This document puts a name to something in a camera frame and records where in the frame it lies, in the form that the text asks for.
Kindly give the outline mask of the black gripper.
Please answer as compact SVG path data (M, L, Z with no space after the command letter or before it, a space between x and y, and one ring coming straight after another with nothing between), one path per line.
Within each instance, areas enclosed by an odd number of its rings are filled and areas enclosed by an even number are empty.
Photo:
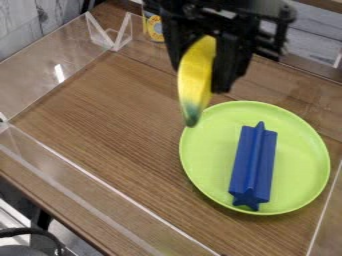
M296 10L286 0L142 0L162 18L174 70L188 48L206 35L215 38L211 91L231 90L246 74L252 54L278 61Z

